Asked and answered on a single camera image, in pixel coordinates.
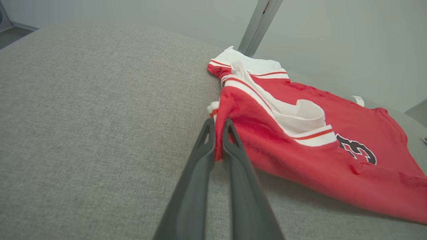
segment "red stripe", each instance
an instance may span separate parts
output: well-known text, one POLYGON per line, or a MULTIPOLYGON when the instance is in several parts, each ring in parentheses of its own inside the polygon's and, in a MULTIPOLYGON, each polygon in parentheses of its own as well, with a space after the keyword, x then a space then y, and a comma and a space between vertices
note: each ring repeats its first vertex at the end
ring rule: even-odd
POLYGON ((324 130, 322 132, 318 132, 318 133, 315 133, 312 135, 308 135, 308 136, 300 137, 300 138, 293 138, 293 139, 295 139, 295 140, 306 140, 306 139, 315 138, 315 137, 318 137, 318 136, 321 136, 321 135, 324 135, 324 134, 327 134, 330 132, 333 132, 333 129, 328 129, 328 130, 324 130))
POLYGON ((266 106, 270 109, 270 111, 271 111, 271 108, 270 108, 270 106, 266 103, 266 101, 264 101, 264 98, 262 98, 251 86, 249 86, 247 83, 245 83, 244 81, 242 81, 242 80, 240 80, 240 79, 237 79, 237 78, 234 78, 234 77, 230 77, 230 78, 227 78, 227 80, 225 80, 224 81, 224 84, 225 84, 225 82, 227 82, 227 81, 229 81, 229 80, 231 80, 231 81, 236 81, 236 82, 239 82, 239 83, 241 83, 241 84, 243 84, 243 85, 245 85, 246 87, 248 87, 249 89, 251 89, 254 93, 256 93, 257 95, 258 95, 258 97, 260 97, 261 98, 261 100, 266 104, 266 106))
POLYGON ((218 109, 216 108, 216 109, 212 110, 212 112, 209 114, 209 116, 210 116, 211 118, 214 118, 214 116, 215 116, 217 113, 218 113, 218 109))
POLYGON ((224 64, 224 63, 220 63, 220 62, 217 62, 215 60, 211 60, 211 61, 214 62, 214 63, 217 63, 219 65, 222 65, 222 66, 231 67, 230 65, 227 65, 227 64, 224 64))
POLYGON ((267 76, 267 75, 272 75, 272 74, 280 74, 280 73, 288 74, 287 72, 273 72, 273 73, 266 73, 266 74, 261 74, 261 75, 256 75, 256 74, 251 73, 251 75, 262 77, 262 76, 267 76))

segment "white label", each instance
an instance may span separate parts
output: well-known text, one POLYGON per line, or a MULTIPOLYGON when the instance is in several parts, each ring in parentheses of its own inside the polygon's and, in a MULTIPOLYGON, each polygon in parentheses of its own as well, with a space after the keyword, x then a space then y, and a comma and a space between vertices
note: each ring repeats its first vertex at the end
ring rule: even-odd
POLYGON ((356 99, 356 103, 359 104, 360 106, 364 107, 365 106, 365 102, 363 101, 363 99, 359 96, 353 96, 356 99))

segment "red fabric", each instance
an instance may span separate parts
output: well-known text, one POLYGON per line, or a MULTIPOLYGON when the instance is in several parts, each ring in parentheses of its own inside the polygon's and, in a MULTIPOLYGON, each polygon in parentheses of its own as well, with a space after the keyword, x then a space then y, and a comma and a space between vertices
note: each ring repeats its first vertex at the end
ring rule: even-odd
MULTIPOLYGON (((208 70, 220 79, 231 73, 229 67, 209 65, 208 70)), ((280 101, 319 105, 335 133, 366 146, 376 165, 367 161, 366 152, 352 155, 339 141, 316 147, 297 143, 252 97, 230 86, 221 91, 216 114, 216 160, 222 159, 221 133, 230 118, 254 167, 360 208, 427 223, 427 177, 387 110, 367 109, 288 79, 251 77, 280 101)))

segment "red jersey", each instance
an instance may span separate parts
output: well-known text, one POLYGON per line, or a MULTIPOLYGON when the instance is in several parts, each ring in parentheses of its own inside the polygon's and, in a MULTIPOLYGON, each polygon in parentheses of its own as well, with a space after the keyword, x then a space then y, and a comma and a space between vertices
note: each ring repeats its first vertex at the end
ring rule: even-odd
POLYGON ((387 110, 291 82, 278 62, 232 47, 208 70, 223 86, 208 107, 216 160, 230 118, 254 167, 360 208, 427 223, 427 177, 387 110))

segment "floor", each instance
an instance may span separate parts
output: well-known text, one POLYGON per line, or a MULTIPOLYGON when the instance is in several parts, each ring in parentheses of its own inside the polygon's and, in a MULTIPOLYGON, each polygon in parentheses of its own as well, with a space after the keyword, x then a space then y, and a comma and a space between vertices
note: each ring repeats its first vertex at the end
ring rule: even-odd
POLYGON ((19 27, 12 27, 6 31, 0 32, 0 49, 12 44, 13 42, 27 36, 32 32, 33 31, 31 30, 19 27))

